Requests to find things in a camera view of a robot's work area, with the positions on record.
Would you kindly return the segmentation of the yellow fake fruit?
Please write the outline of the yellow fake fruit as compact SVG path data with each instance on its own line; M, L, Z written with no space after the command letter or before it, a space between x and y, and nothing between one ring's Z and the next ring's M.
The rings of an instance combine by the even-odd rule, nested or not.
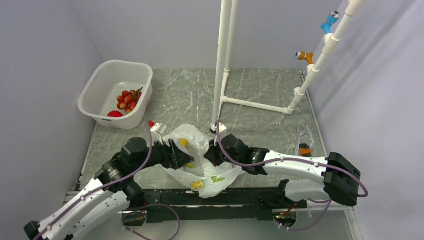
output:
M189 153L189 148L188 148L189 147L189 142L188 142L188 140L185 139L185 138L181 138L179 140L179 142L184 147L184 149ZM189 163L185 164L184 166L187 167L187 168L189 168L189 169L193 169L195 167L195 165L194 165L195 158L193 156L191 156L191 155L190 155L190 157L191 157L191 159L190 159Z

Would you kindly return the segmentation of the white plastic bag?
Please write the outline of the white plastic bag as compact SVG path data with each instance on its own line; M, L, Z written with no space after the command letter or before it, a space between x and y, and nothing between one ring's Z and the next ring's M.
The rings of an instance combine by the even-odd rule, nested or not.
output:
M183 166L180 169L165 168L164 171L183 186L198 192L201 198L217 196L245 173L240 166L227 162L214 166L205 159L204 154L212 138L191 124L182 124L163 137L165 141L174 140L178 147L183 147L181 138L189 142L189 153L185 149L183 151L194 157L194 168Z

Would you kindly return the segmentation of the red orange fake fruit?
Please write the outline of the red orange fake fruit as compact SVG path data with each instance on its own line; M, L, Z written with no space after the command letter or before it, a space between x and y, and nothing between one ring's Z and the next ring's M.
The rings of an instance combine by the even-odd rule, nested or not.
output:
M123 110L126 114L130 114L141 101L144 87L137 90L125 90L116 97L117 108Z

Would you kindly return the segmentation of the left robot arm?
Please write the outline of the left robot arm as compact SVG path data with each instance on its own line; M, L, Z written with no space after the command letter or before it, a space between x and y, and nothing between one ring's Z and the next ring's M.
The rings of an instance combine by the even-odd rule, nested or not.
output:
M145 203L145 193L134 180L136 171L154 166L177 170L194 160L172 139L148 145L133 137L73 199L48 218L27 223L24 232L30 240L79 240L114 214Z

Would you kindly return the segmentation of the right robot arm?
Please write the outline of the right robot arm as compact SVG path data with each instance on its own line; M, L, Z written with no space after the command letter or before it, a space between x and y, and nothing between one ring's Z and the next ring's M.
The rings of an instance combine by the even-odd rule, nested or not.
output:
M287 208L303 200L332 200L354 207L368 191L360 181L361 172L340 153L328 157L302 157L251 147L233 134L211 140L204 157L215 166L231 163L251 175L281 175L297 180L282 180L275 194L276 203Z

